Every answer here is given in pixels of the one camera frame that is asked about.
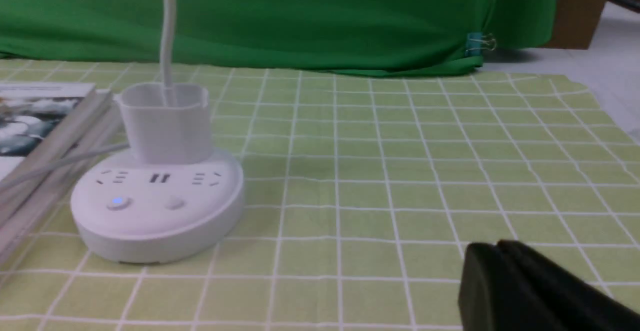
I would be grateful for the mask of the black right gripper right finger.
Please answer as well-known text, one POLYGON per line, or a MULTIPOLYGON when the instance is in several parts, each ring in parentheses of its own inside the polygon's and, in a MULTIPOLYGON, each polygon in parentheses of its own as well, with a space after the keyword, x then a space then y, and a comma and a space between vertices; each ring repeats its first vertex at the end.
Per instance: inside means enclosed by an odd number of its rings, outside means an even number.
POLYGON ((535 294, 568 331, 638 331, 637 312, 615 301, 518 240, 497 247, 515 263, 535 294))

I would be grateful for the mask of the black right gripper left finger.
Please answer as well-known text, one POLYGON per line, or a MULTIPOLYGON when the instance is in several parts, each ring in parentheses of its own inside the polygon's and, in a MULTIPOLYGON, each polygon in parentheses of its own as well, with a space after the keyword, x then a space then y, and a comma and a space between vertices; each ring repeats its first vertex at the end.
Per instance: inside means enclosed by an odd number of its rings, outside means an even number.
POLYGON ((528 267, 537 254, 521 242, 472 242, 462 265, 457 304, 464 331, 579 331, 566 304, 536 286, 528 267))

